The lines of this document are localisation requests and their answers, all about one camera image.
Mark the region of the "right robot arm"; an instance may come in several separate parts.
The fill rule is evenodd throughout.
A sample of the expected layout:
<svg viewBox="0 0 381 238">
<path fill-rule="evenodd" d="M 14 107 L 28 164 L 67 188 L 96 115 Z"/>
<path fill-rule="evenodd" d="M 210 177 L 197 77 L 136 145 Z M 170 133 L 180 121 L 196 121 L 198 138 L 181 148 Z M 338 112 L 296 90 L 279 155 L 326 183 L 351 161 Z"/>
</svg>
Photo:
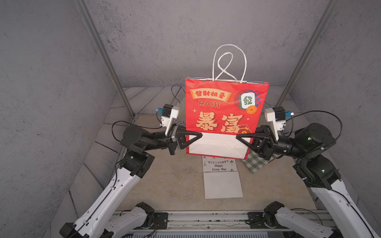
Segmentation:
<svg viewBox="0 0 381 238">
<path fill-rule="evenodd" d="M 273 202 L 264 209 L 268 228 L 289 228 L 305 238 L 377 238 L 378 234 L 350 197 L 335 165 L 323 152 L 335 145 L 329 129 L 317 123 L 298 130 L 293 138 L 275 136 L 270 126 L 255 133 L 239 134 L 236 139 L 266 160 L 274 154 L 295 159 L 297 175 L 329 212 L 336 227 L 315 223 Z"/>
</svg>

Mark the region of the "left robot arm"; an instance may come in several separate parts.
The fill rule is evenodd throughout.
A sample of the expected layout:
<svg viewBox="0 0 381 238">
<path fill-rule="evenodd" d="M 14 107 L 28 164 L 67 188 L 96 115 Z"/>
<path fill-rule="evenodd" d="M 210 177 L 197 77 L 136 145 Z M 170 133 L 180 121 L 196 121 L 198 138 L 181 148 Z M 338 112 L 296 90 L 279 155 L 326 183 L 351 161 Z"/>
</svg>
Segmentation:
<svg viewBox="0 0 381 238">
<path fill-rule="evenodd" d="M 202 133 L 188 131 L 183 126 L 172 125 L 169 132 L 150 133 L 138 125 L 126 128 L 121 145 L 127 149 L 123 159 L 116 164 L 115 175 L 90 206 L 74 223 L 60 229 L 63 238 L 120 238 L 135 228 L 149 228 L 155 210 L 145 202 L 131 211 L 112 219 L 118 206 L 131 189 L 144 177 L 154 161 L 149 150 L 185 149 L 202 137 Z"/>
</svg>

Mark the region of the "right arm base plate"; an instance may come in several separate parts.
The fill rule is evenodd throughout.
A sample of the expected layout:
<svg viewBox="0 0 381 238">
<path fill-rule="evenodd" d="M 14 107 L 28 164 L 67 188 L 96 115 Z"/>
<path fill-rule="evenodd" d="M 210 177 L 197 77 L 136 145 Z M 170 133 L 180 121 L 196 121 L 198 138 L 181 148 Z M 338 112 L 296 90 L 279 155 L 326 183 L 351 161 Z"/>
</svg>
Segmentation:
<svg viewBox="0 0 381 238">
<path fill-rule="evenodd" d="M 245 221 L 251 229 L 265 228 L 265 214 L 263 212 L 248 212 L 248 219 Z"/>
</svg>

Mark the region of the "white happy every day bag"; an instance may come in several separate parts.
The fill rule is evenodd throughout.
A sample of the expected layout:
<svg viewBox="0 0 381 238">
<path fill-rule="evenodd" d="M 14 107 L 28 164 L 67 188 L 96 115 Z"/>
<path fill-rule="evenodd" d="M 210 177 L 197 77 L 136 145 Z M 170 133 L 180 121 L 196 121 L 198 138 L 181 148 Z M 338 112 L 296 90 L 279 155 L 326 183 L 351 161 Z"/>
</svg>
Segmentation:
<svg viewBox="0 0 381 238">
<path fill-rule="evenodd" d="M 206 199 L 242 198 L 242 186 L 235 159 L 202 156 Z"/>
</svg>

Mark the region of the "red and white paper bag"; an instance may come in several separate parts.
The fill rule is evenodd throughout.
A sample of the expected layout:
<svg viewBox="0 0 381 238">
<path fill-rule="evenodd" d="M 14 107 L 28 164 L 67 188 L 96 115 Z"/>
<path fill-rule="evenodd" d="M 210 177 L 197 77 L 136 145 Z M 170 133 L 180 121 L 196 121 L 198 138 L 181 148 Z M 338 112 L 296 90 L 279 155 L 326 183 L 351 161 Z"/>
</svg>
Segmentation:
<svg viewBox="0 0 381 238">
<path fill-rule="evenodd" d="M 186 129 L 202 138 L 187 147 L 187 153 L 245 160 L 249 148 L 236 139 L 254 133 L 264 108 L 268 82 L 245 80 L 228 72 L 232 52 L 214 55 L 210 78 L 188 77 L 185 81 Z"/>
</svg>

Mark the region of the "blue checkered paper bag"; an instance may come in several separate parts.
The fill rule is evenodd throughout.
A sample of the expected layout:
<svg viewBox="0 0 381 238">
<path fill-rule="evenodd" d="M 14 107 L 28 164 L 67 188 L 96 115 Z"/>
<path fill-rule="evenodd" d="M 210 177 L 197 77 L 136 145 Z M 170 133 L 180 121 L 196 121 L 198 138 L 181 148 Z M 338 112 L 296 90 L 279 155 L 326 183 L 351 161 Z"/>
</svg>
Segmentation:
<svg viewBox="0 0 381 238">
<path fill-rule="evenodd" d="M 174 96 L 172 102 L 173 106 L 179 107 L 179 114 L 175 119 L 175 122 L 181 126 L 186 126 L 186 102 L 185 102 L 185 90 L 180 85 L 172 85 L 171 93 Z"/>
</svg>

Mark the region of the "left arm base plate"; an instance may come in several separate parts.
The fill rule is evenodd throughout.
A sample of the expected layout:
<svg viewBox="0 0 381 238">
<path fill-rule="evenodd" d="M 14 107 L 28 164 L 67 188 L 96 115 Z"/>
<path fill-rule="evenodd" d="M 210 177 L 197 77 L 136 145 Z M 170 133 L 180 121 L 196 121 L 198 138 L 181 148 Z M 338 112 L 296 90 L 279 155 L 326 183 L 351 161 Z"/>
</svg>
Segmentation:
<svg viewBox="0 0 381 238">
<path fill-rule="evenodd" d="M 151 230 L 153 229 L 166 230 L 168 227 L 168 217 L 169 217 L 169 213 L 167 212 L 155 212 L 151 226 L 149 228 Z"/>
</svg>

